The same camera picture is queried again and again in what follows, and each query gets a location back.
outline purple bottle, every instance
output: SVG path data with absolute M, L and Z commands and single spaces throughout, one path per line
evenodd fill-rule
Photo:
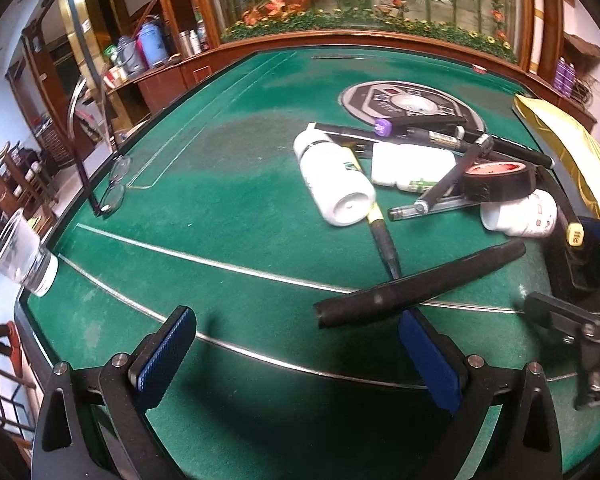
M 564 58 L 561 57 L 558 60 L 558 65 L 555 68 L 555 76 L 554 76 L 554 88 L 560 92 L 561 94 L 564 92 L 564 81 L 567 75 L 567 63 L 564 61 Z
M 567 67 L 567 74 L 564 79 L 564 88 L 562 89 L 562 94 L 565 97 L 571 97 L 571 92 L 573 91 L 573 87 L 576 84 L 576 69 L 573 66 L 573 63 L 570 63 Z

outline blue gripper pad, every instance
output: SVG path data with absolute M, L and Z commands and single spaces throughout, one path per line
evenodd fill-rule
M 398 336 L 434 402 L 439 408 L 454 414 L 461 400 L 458 375 L 408 310 L 400 318 Z
M 193 311 L 179 306 L 160 330 L 146 340 L 128 370 L 138 410 L 144 412 L 160 404 L 196 337 L 196 325 Z

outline white line on table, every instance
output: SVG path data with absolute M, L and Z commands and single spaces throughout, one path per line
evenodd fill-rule
M 128 298 L 124 294 L 116 291 L 115 289 L 113 289 L 112 287 L 107 285 L 106 283 L 102 282 L 101 280 L 99 280 L 98 278 L 93 276 L 92 274 L 88 273 L 86 270 L 81 268 L 76 263 L 72 262 L 69 258 L 64 256 L 63 254 L 58 254 L 58 258 L 60 258 L 67 265 L 69 265 L 73 270 L 75 270 L 76 272 L 81 274 L 84 278 L 86 278 L 91 283 L 93 283 L 93 285 L 102 289 L 104 292 L 106 292 L 107 294 L 109 294 L 110 296 L 115 298 L 116 300 L 120 301 L 121 303 L 124 303 L 127 306 L 130 306 L 132 309 L 137 310 L 138 312 L 141 312 L 145 316 L 155 319 L 156 321 L 158 321 L 160 323 L 164 323 L 165 321 L 167 321 L 166 316 L 158 314 L 157 312 L 154 312 L 150 308 L 148 308 L 148 307 L 138 303 L 137 301 L 132 300 L 131 298 Z M 263 362 L 263 363 L 266 363 L 269 365 L 273 365 L 273 366 L 277 366 L 280 368 L 285 368 L 286 370 L 300 372 L 303 374 L 325 377 L 328 379 L 338 379 L 338 380 L 342 380 L 342 381 L 349 381 L 351 383 L 371 384 L 372 386 L 384 386 L 384 387 L 388 387 L 388 388 L 399 388 L 402 390 L 426 390 L 427 389 L 427 387 L 424 384 L 407 384 L 407 383 L 392 383 L 392 382 L 387 382 L 387 381 L 376 381 L 373 379 L 363 379 L 360 377 L 353 377 L 353 376 L 347 376 L 347 375 L 342 375 L 342 374 L 333 374 L 331 372 L 323 372 L 321 370 L 313 370 L 312 368 L 307 368 L 304 366 L 287 363 L 286 361 L 281 361 L 280 359 L 276 359 L 276 358 L 273 358 L 273 357 L 270 357 L 270 356 L 267 356 L 264 354 L 260 354 L 258 352 L 254 352 L 254 351 L 244 348 L 242 346 L 238 346 L 233 343 L 228 343 L 227 341 L 222 341 L 221 339 L 216 339 L 215 337 L 208 336 L 207 334 L 202 333 L 202 332 L 196 332 L 196 338 L 201 339 L 202 341 L 205 341 L 209 344 L 218 346 L 220 348 L 224 348 L 225 350 L 229 350 L 236 354 L 240 354 L 245 357 L 255 359 L 256 361 L 260 361 L 260 362 Z
M 255 85 L 262 76 L 267 75 L 269 72 L 271 72 L 272 70 L 276 69 L 279 65 L 283 64 L 285 61 L 289 60 L 291 57 L 293 57 L 296 53 L 293 53 L 291 56 L 287 56 L 285 57 L 285 59 L 283 59 L 282 61 L 280 61 L 277 65 L 271 67 L 269 70 L 267 70 L 265 73 L 261 74 L 256 81 L 254 81 L 253 83 L 251 83 L 250 85 L 247 86 L 247 88 L 243 89 L 237 96 L 236 98 L 240 97 L 242 94 L 244 94 L 249 88 L 251 88 L 253 85 Z M 273 58 L 271 59 L 276 59 L 278 56 L 281 56 L 282 52 L 279 54 L 276 54 Z M 235 83 L 233 83 L 231 86 L 229 86 L 226 90 L 224 90 L 222 93 L 227 92 L 228 90 L 230 90 L 231 88 L 233 88 L 235 85 L 237 85 L 240 81 L 242 81 L 245 77 L 251 75 L 255 70 L 257 70 L 257 68 L 254 68 L 253 70 L 251 70 L 249 73 L 245 74 L 244 76 L 242 76 L 240 79 L 238 79 L 238 81 L 236 81 Z M 167 172 L 167 170 L 171 167 L 171 165 L 178 160 L 178 158 L 180 157 L 180 155 L 182 155 L 182 153 L 184 153 L 184 151 L 191 145 L 191 143 L 196 140 L 196 137 L 199 136 L 200 133 L 202 133 L 202 131 L 205 129 L 206 125 L 209 124 L 210 121 L 212 121 L 213 119 L 216 118 L 216 116 L 220 113 L 217 112 L 213 117 L 211 117 L 203 126 L 202 128 L 200 128 L 198 130 L 198 132 L 191 137 L 191 139 L 189 139 L 189 141 L 184 145 L 184 147 L 178 152 L 178 154 L 171 159 L 171 162 L 169 164 L 167 164 L 167 167 L 164 168 L 164 170 L 162 170 L 160 172 L 160 174 L 158 175 L 158 177 L 156 177 L 156 179 L 149 184 L 148 186 L 133 186 L 133 183 L 140 177 L 140 175 L 142 174 L 142 172 L 144 170 L 146 170 L 146 168 L 148 168 L 153 161 L 156 159 L 156 157 L 160 154 L 160 152 L 167 146 L 167 144 L 169 144 L 182 130 L 184 130 L 187 126 L 189 126 L 189 124 L 191 124 L 191 122 L 198 117 L 204 110 L 206 110 L 209 106 L 211 106 L 212 104 L 215 104 L 215 101 L 210 101 L 208 104 L 206 104 L 204 107 L 200 108 L 200 110 L 192 117 L 190 118 L 189 121 L 187 121 L 183 127 L 181 127 L 181 129 L 179 129 L 175 134 L 173 134 L 161 147 L 160 149 L 154 153 L 154 155 L 144 164 L 144 166 L 142 166 L 142 168 L 140 168 L 140 170 L 133 176 L 133 178 L 129 181 L 128 184 L 126 184 L 126 187 L 128 187 L 129 189 L 151 189 L 153 186 L 155 186 L 158 181 L 160 180 L 160 178 Z
M 112 238 L 113 240 L 117 240 L 119 242 L 133 245 L 136 247 L 142 247 L 143 249 L 147 249 L 149 251 L 154 251 L 160 254 L 166 254 L 168 256 L 174 256 L 175 258 L 180 258 L 181 260 L 187 260 L 190 262 L 195 262 L 197 264 L 207 265 L 210 267 L 217 267 L 218 269 L 230 270 L 232 272 L 239 272 L 241 274 L 247 274 L 249 276 L 256 276 L 257 278 L 264 278 L 265 280 L 272 280 L 274 282 L 282 282 L 288 283 L 290 285 L 298 285 L 304 286 L 306 288 L 315 288 L 318 290 L 326 290 L 328 292 L 337 292 L 340 294 L 349 294 L 350 292 L 357 291 L 356 288 L 349 288 L 346 286 L 337 286 L 337 285 L 328 285 L 327 283 L 320 282 L 312 282 L 310 280 L 302 280 L 300 278 L 292 278 L 291 276 L 284 276 L 282 274 L 274 274 L 273 272 L 265 272 L 263 270 L 250 269 L 249 267 L 236 266 L 233 264 L 227 264 L 224 262 L 218 262 L 216 260 L 210 260 L 208 258 L 203 258 L 202 256 L 196 256 L 195 254 L 184 253 L 181 251 L 174 251 L 172 249 L 167 249 L 164 247 L 160 247 L 153 244 L 147 244 L 145 242 L 139 242 L 138 240 L 133 240 L 132 238 L 127 238 L 124 236 L 120 236 L 117 234 L 110 233 L 108 231 L 103 231 L 102 229 L 98 229 L 97 227 L 91 227 L 82 223 L 76 224 L 76 227 L 80 229 L 84 229 L 86 231 L 90 231 L 92 233 L 105 236 L 107 238 Z M 422 303 L 426 306 L 436 306 L 440 308 L 451 308 L 455 310 L 470 310 L 474 312 L 492 312 L 495 314 L 523 314 L 523 312 L 518 310 L 512 310 L 510 308 L 501 308 L 501 307 L 492 307 L 492 306 L 480 306 L 480 305 L 472 305 L 472 304 L 464 304 L 464 303 L 449 303 L 446 301 L 426 301 Z

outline blue thermos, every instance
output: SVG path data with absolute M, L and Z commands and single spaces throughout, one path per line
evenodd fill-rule
M 142 51 L 149 66 L 165 63 L 169 55 L 164 46 L 162 31 L 154 22 L 146 22 L 140 28 L 138 38 L 142 43 Z

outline white pill bottle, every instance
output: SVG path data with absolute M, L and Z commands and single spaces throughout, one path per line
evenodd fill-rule
M 350 150 L 311 123 L 296 137 L 294 152 L 322 218 L 342 227 L 366 217 L 376 201 L 376 190 L 351 160 Z

